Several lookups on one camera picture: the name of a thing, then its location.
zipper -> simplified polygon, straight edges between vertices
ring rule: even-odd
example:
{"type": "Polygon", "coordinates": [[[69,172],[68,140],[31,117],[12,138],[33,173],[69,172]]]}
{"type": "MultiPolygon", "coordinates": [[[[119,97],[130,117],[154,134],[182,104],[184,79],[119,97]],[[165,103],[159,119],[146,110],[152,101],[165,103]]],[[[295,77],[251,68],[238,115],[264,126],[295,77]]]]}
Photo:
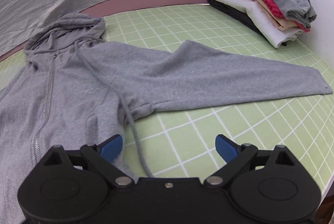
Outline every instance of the zipper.
{"type": "Polygon", "coordinates": [[[49,117],[50,117],[51,95],[52,95],[53,78],[54,78],[54,59],[57,57],[57,55],[58,54],[55,54],[52,57],[52,61],[51,61],[49,83],[48,83],[48,87],[47,87],[47,99],[46,99],[46,114],[45,114],[45,119],[44,119],[44,122],[43,122],[41,128],[35,134],[34,145],[35,145],[35,155],[36,155],[37,162],[39,162],[41,160],[41,155],[40,155],[40,150],[39,150],[39,140],[38,140],[39,134],[43,130],[43,128],[45,127],[45,125],[47,124],[47,122],[49,120],[49,117]]]}

hood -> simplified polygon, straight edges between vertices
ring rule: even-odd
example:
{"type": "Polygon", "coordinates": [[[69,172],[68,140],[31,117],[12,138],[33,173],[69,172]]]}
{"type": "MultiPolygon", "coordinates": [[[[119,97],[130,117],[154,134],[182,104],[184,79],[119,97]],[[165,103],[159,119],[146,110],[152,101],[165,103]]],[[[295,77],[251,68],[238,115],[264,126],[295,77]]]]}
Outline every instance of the hood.
{"type": "Polygon", "coordinates": [[[36,53],[62,49],[80,36],[100,38],[105,29],[104,18],[94,18],[83,13],[69,13],[34,35],[25,45],[24,53],[28,58],[32,58],[36,53]]]}

gray hoodie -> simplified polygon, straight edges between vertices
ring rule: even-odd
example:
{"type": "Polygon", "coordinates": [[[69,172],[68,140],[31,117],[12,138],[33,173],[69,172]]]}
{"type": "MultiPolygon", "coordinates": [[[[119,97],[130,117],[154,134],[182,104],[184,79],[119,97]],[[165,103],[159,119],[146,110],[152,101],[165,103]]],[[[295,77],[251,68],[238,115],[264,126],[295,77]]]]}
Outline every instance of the gray hoodie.
{"type": "MultiPolygon", "coordinates": [[[[18,187],[50,146],[101,143],[154,111],[333,93],[310,67],[185,41],[174,53],[101,43],[103,18],[67,14],[26,44],[0,91],[0,219],[18,224],[18,187]]],[[[116,167],[133,176],[119,157],[116,167]]]]}

